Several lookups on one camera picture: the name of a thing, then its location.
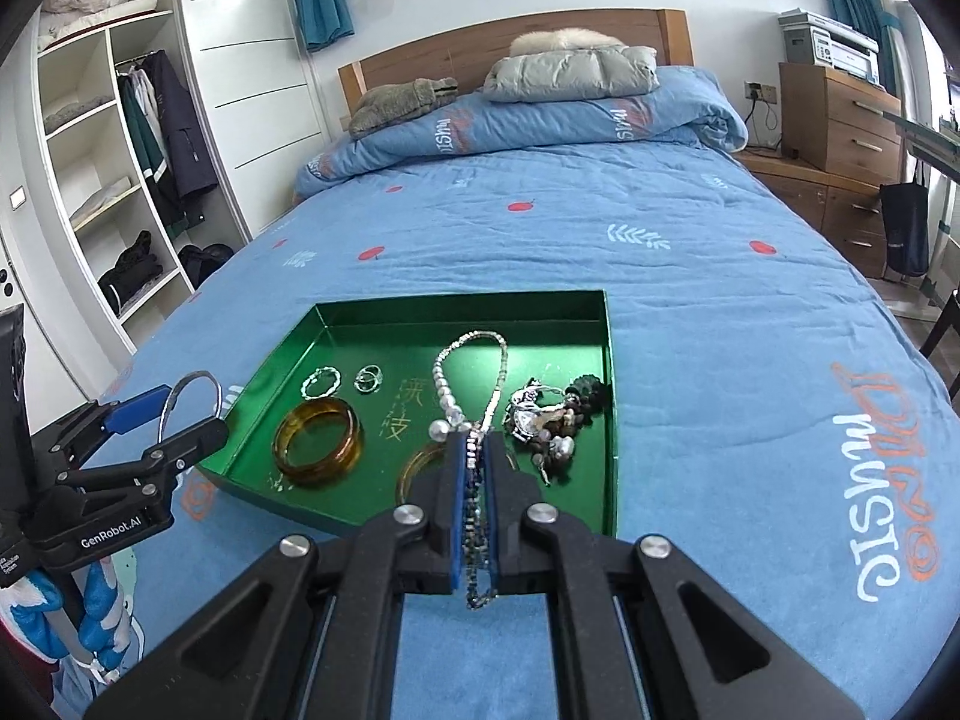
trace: wooden drawer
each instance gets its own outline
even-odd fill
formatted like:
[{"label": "wooden drawer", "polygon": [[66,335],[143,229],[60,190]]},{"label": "wooden drawer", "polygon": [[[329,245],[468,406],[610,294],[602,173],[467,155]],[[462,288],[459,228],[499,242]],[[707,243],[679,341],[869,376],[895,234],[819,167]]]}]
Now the wooden drawer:
[{"label": "wooden drawer", "polygon": [[827,213],[824,214],[824,236],[843,238],[857,232],[883,237],[880,198],[830,187]]},{"label": "wooden drawer", "polygon": [[858,230],[847,234],[827,236],[843,257],[866,278],[882,278],[887,259],[886,239],[882,235]]},{"label": "wooden drawer", "polygon": [[827,208],[827,187],[780,175],[757,175],[760,181],[775,196],[779,197],[796,215],[813,229],[819,230]]},{"label": "wooden drawer", "polygon": [[896,183],[899,144],[831,119],[827,125],[824,170],[867,184]]},{"label": "wooden drawer", "polygon": [[890,95],[877,98],[847,84],[827,80],[827,115],[831,119],[899,143],[896,124],[883,117],[884,111],[899,114],[899,100]]}]

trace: blue and white glove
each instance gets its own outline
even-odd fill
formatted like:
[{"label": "blue and white glove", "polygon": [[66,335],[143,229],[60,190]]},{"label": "blue and white glove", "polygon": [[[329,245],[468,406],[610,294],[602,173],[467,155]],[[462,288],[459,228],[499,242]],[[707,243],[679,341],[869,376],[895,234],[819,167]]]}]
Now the blue and white glove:
[{"label": "blue and white glove", "polygon": [[[52,664],[67,656],[67,649],[45,611],[64,607],[64,597],[42,571],[31,571],[6,589],[0,589],[0,624],[27,650]],[[117,584],[109,557],[90,565],[83,589],[85,616],[80,621],[80,644],[93,653],[104,671],[119,667],[130,646],[130,615],[123,606],[123,589]]]}]

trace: wooden headboard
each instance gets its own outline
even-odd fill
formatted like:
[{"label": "wooden headboard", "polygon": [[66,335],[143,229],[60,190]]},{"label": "wooden headboard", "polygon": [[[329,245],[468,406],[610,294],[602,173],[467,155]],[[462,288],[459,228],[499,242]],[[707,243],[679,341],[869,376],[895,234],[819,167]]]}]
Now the wooden headboard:
[{"label": "wooden headboard", "polygon": [[602,8],[533,13],[476,23],[415,40],[340,68],[340,84],[353,113],[360,95],[384,83],[414,79],[457,79],[462,92],[483,86],[496,60],[517,35],[541,29],[582,26],[619,38],[628,46],[652,46],[659,65],[692,65],[693,49],[683,10]]}]

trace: bolt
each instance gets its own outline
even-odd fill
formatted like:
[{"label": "bolt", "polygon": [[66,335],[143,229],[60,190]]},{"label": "bolt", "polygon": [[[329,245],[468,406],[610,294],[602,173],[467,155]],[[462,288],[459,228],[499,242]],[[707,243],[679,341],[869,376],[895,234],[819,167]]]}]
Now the bolt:
[{"label": "bolt", "polygon": [[640,552],[647,557],[662,560],[673,551],[673,544],[663,536],[644,536],[640,540]]},{"label": "bolt", "polygon": [[551,525],[557,521],[559,516],[560,512],[557,511],[557,507],[550,506],[548,503],[535,503],[527,509],[527,517],[541,525]]},{"label": "bolt", "polygon": [[310,551],[310,539],[306,536],[285,536],[280,540],[280,554],[285,557],[303,557]]},{"label": "bolt", "polygon": [[424,521],[424,510],[416,504],[405,503],[394,509],[394,519],[400,525],[419,525]]}]

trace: green tray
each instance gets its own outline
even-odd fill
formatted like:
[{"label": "green tray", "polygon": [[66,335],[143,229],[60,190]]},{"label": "green tray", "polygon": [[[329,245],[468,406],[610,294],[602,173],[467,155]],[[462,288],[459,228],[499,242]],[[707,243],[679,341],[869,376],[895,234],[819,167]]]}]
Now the green tray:
[{"label": "green tray", "polygon": [[[328,533],[345,533],[395,503],[395,485],[406,461],[429,441],[427,426],[443,413],[431,379],[434,358],[467,330],[496,330],[510,344],[505,396],[493,421],[502,429],[511,392],[532,376],[567,386],[593,373],[613,384],[607,308],[602,292],[501,293],[385,298],[314,306],[280,343],[246,386],[227,415],[229,441],[203,461],[206,476],[225,490],[271,512]],[[353,378],[364,365],[383,371],[383,385],[362,395]],[[301,383],[316,368],[342,373],[336,392],[354,408],[364,428],[363,454],[350,474],[318,488],[299,488],[272,460],[280,421],[301,403]],[[499,367],[499,348],[474,341],[443,364],[446,378],[467,418],[478,418],[490,398]],[[319,384],[319,391],[328,380]],[[546,395],[544,403],[554,403]],[[597,533],[616,531],[616,415],[613,408],[594,418],[576,437],[569,481],[554,482],[544,499],[576,514]],[[326,454],[342,435],[329,425],[291,446]],[[508,446],[520,470],[539,479],[513,439]]]}]

